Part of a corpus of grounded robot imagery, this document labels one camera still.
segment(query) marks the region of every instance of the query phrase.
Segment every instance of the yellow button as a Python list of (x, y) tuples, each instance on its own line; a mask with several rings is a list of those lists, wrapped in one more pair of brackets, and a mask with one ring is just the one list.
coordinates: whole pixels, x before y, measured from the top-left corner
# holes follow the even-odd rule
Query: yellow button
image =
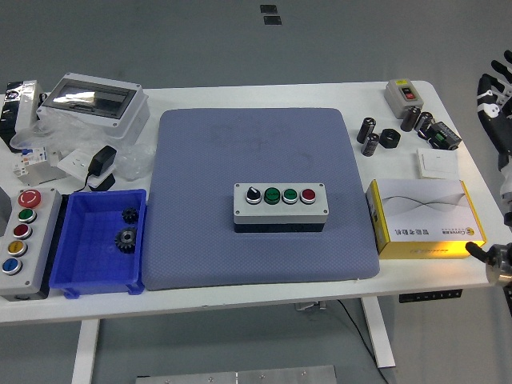
[(7, 246), (7, 252), (9, 252), (11, 256), (19, 258), (25, 254), (26, 248), (27, 246), (24, 242), (16, 240)]

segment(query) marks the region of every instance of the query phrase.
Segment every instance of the robotic arm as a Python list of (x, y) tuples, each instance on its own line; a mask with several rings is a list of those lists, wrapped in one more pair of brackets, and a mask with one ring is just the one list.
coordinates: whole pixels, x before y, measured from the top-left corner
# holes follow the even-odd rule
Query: robotic arm
[[(512, 51), (505, 52), (505, 60), (512, 64)], [(498, 169), (505, 177), (500, 189), (502, 203), (508, 208), (504, 223), (512, 227), (512, 69), (495, 60), (491, 63), (496, 72), (507, 81), (484, 74), (478, 83), (478, 118), (494, 147), (498, 151)], [(512, 243), (494, 244), (487, 252), (473, 242), (466, 244), (467, 251), (486, 264), (489, 282), (512, 290)]]

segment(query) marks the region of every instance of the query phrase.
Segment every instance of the yellow and white box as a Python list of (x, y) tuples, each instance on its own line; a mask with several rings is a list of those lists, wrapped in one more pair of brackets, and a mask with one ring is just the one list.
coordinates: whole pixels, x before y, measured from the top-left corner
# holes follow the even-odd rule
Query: yellow and white box
[(464, 182), (373, 180), (366, 192), (379, 257), (466, 258), (486, 243)]

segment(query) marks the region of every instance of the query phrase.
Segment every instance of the black connector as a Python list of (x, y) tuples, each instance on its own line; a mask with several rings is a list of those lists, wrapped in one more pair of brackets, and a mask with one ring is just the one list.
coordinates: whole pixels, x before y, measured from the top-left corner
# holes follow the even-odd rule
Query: black connector
[(111, 146), (104, 146), (99, 152), (93, 156), (90, 161), (89, 168), (87, 169), (88, 174), (93, 176), (99, 176), (105, 172), (109, 166), (112, 165), (115, 159), (117, 151)]

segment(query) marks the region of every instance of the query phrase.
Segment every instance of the black cable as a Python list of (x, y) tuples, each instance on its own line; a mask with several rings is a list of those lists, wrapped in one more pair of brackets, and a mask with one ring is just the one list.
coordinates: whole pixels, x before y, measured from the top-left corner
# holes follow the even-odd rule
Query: black cable
[(362, 340), (362, 344), (365, 346), (366, 350), (368, 351), (368, 354), (370, 354), (371, 359), (374, 361), (375, 366), (377, 367), (378, 374), (380, 374), (380, 375), (381, 375), (382, 380), (384, 380), (384, 381), (386, 382), (386, 384), (390, 384), (390, 383), (387, 381), (387, 379), (384, 377), (384, 375), (382, 374), (381, 369), (377, 366), (377, 359), (375, 358), (374, 354), (372, 354), (372, 353), (371, 353), (371, 350), (370, 350), (370, 348), (368, 347), (368, 345), (366, 344), (365, 339), (364, 339), (364, 337), (362, 336), (361, 331), (359, 330), (358, 325), (357, 325), (357, 324), (355, 323), (355, 321), (352, 319), (352, 316), (350, 316), (350, 313), (349, 313), (348, 309), (345, 307), (345, 304), (343, 304), (341, 300), (338, 300), (338, 302), (342, 305), (343, 309), (345, 310), (345, 312), (346, 312), (346, 314), (348, 315), (348, 317), (349, 317), (350, 321), (352, 322), (352, 324), (354, 324), (355, 329), (356, 329), (356, 331), (358, 332), (359, 337), (360, 337), (360, 338), (361, 338), (361, 340)]
[(89, 173), (87, 174), (87, 176), (86, 176), (86, 182), (84, 183), (83, 187), (82, 187), (82, 188), (80, 188), (79, 190), (76, 190), (75, 192), (80, 192), (81, 190), (84, 190), (84, 188), (87, 186), (87, 182), (89, 181), (89, 176), (91, 176), (91, 175), (92, 175), (92, 173), (91, 173), (91, 172), (89, 172)]

